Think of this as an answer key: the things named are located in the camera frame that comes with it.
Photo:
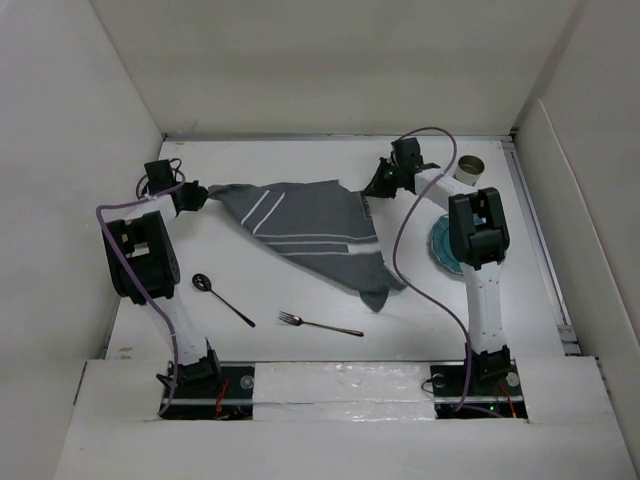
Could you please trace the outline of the grey striped cloth placemat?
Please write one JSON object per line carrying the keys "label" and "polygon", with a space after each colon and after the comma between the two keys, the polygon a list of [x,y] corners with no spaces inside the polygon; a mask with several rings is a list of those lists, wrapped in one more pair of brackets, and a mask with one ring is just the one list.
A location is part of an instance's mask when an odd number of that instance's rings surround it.
{"label": "grey striped cloth placemat", "polygon": [[405,288],[385,264],[366,199],[337,180],[213,185],[209,198],[273,252],[357,293],[374,312]]}

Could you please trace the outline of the white brown ceramic cup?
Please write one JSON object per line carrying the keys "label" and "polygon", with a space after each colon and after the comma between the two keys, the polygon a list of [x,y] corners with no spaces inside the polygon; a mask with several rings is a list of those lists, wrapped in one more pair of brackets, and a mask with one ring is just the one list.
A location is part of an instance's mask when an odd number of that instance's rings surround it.
{"label": "white brown ceramic cup", "polygon": [[475,155],[463,155],[456,163],[453,177],[460,183],[475,187],[485,172],[484,161]]}

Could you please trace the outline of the teal ceramic plate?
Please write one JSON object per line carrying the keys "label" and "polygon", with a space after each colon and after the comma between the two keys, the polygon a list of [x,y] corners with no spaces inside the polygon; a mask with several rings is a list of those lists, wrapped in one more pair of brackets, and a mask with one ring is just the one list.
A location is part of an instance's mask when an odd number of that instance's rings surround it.
{"label": "teal ceramic plate", "polygon": [[463,276],[460,262],[454,256],[449,240],[449,215],[442,215],[433,225],[429,236],[429,249],[433,259],[446,272]]}

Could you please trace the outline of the dark metal spoon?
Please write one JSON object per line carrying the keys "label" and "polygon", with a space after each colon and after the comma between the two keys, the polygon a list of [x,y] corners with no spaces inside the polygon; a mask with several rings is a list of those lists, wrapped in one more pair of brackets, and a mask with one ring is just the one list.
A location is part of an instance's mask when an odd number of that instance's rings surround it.
{"label": "dark metal spoon", "polygon": [[222,302],[226,307],[228,307],[236,316],[238,316],[241,320],[243,320],[249,327],[255,328],[256,324],[249,317],[244,315],[240,310],[235,308],[231,303],[229,303],[226,299],[224,299],[221,295],[215,292],[212,288],[212,282],[209,277],[203,273],[196,273],[192,277],[193,286],[202,292],[211,293],[214,297],[216,297],[220,302]]}

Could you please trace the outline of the dark metal fork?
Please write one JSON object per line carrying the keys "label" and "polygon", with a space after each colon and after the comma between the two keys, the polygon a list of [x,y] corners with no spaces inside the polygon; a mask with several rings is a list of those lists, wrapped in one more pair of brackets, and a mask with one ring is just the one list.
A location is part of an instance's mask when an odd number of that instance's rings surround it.
{"label": "dark metal fork", "polygon": [[362,331],[359,331],[359,330],[346,329],[346,328],[334,327],[334,326],[330,326],[330,325],[319,324],[319,323],[316,323],[316,322],[305,321],[305,320],[303,320],[301,317],[299,317],[297,315],[293,315],[293,314],[290,314],[288,312],[283,312],[283,311],[279,312],[278,319],[280,321],[282,321],[282,322],[284,322],[286,324],[292,325],[292,326],[307,325],[307,326],[320,328],[320,329],[324,329],[324,330],[329,330],[329,331],[334,331],[334,332],[339,332],[339,333],[343,333],[343,334],[346,334],[346,335],[359,337],[359,338],[362,338],[364,336],[364,333]]}

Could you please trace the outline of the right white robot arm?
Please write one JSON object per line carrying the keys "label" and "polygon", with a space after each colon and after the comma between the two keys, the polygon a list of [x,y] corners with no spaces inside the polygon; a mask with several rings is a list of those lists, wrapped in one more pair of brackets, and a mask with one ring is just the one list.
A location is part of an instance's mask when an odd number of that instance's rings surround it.
{"label": "right white robot arm", "polygon": [[486,393],[512,367],[501,315],[500,274],[510,236],[500,193],[467,185],[447,168],[426,164],[415,137],[391,143],[390,155],[380,159],[364,194],[393,198],[399,189],[448,211],[449,245],[462,269],[468,306],[464,383],[453,396],[463,400],[469,393]]}

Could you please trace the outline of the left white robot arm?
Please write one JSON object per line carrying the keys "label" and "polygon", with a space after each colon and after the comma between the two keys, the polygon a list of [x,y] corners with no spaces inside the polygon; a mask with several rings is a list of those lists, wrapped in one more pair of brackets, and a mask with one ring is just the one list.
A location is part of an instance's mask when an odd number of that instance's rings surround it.
{"label": "left white robot arm", "polygon": [[158,376],[168,398],[213,397],[223,386],[222,368],[179,296],[181,271],[167,230],[180,213],[200,210],[208,191],[188,182],[180,166],[177,158],[145,164],[137,199],[100,205],[96,217],[116,293],[147,313],[173,354]]}

